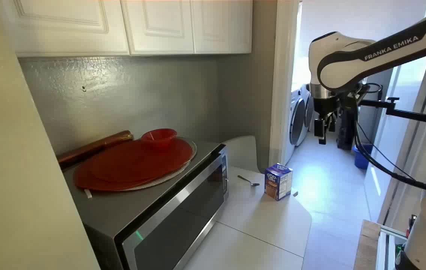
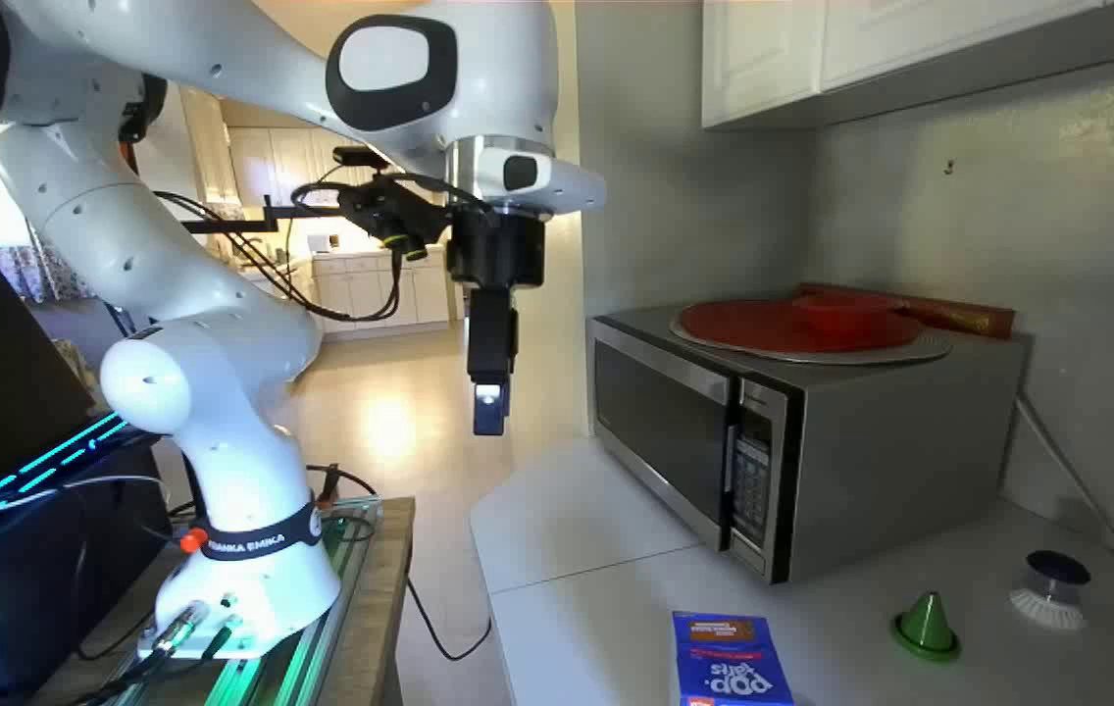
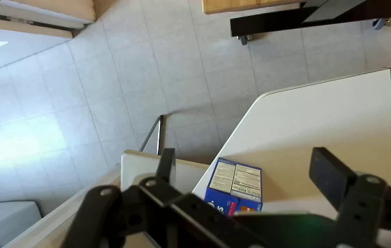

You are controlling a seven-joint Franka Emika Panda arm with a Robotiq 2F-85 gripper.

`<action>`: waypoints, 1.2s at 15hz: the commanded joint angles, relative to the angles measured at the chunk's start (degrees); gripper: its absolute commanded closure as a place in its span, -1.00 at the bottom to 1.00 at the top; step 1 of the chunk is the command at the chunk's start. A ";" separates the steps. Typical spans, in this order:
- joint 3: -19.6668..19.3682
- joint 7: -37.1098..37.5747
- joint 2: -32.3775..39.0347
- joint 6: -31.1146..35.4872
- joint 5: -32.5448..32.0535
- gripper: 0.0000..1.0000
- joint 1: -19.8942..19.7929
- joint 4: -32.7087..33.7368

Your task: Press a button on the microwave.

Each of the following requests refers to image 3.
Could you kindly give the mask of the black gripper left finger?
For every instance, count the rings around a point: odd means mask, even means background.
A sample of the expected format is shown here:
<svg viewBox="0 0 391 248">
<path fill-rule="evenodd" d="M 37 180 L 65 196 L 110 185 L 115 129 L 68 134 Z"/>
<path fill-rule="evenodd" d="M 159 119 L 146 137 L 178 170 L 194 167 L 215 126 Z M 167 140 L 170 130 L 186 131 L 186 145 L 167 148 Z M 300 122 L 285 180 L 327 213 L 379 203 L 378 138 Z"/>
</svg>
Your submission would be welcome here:
<svg viewBox="0 0 391 248">
<path fill-rule="evenodd" d="M 163 155 L 160 157 L 156 177 L 170 184 L 174 167 L 175 167 L 175 151 L 172 148 L 167 148 L 163 151 Z"/>
</svg>

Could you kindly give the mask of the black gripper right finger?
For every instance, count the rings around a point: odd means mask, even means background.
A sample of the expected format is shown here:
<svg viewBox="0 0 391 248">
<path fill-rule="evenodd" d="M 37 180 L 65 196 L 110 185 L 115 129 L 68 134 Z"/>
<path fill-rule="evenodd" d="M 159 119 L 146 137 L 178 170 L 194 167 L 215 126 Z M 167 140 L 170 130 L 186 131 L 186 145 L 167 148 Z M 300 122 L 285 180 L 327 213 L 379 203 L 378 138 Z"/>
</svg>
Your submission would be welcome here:
<svg viewBox="0 0 391 248">
<path fill-rule="evenodd" d="M 327 148 L 314 148 L 309 178 L 335 210 L 342 207 L 357 174 Z"/>
</svg>

